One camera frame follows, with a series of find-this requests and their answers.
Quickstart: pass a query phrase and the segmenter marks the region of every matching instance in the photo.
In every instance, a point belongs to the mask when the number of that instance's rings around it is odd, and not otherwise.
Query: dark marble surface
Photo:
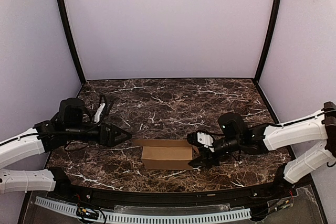
[[[115,98],[106,119],[133,139],[184,139],[187,133],[220,133],[220,115],[236,112],[249,126],[272,122],[249,79],[148,79],[89,81],[79,94],[97,109],[99,94]],[[73,142],[70,148],[83,144]],[[132,140],[114,148],[90,143],[81,151],[51,154],[48,167],[62,167],[72,183],[101,189],[143,192],[209,191],[252,186],[273,180],[277,167],[290,160],[282,148],[265,155],[242,154],[240,162],[223,159],[219,167],[187,171],[146,170],[141,147]]]

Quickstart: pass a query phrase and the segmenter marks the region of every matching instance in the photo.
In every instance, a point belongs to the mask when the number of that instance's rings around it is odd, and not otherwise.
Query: brown cardboard box
[[[191,170],[193,148],[187,140],[138,139],[133,145],[143,146],[141,161],[146,169]]]

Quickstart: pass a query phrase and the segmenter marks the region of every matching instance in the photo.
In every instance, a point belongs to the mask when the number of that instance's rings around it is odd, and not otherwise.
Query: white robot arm
[[[59,112],[50,121],[38,123],[27,131],[0,142],[0,194],[13,191],[53,191],[57,183],[69,182],[61,168],[37,171],[3,169],[21,159],[67,146],[71,140],[95,141],[113,147],[130,139],[130,133],[113,124],[102,123],[113,103],[103,95],[99,103],[91,122],[83,101],[78,98],[63,100]],[[90,122],[83,122],[84,112],[89,115]]]
[[[318,140],[303,155],[278,169],[275,182],[282,180],[292,185],[323,164],[336,160],[336,105],[332,102],[325,103],[322,110],[309,116],[281,124],[248,128],[243,118],[235,113],[222,115],[218,123],[224,138],[215,140],[213,134],[204,131],[188,135],[188,142],[197,146],[201,153],[190,165],[209,167],[218,165],[220,156],[234,151],[262,154],[291,144]]]

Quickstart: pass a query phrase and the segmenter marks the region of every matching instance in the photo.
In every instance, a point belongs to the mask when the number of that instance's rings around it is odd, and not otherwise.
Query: white wall
[[[88,79],[253,77],[272,0],[66,0]]]
[[[282,122],[336,103],[336,0],[281,0],[260,85]],[[312,175],[329,223],[336,223],[336,169]]]
[[[56,0],[0,0],[0,140],[50,119],[80,88]],[[41,169],[46,155],[12,169]],[[0,223],[17,223],[24,193],[0,195]]]

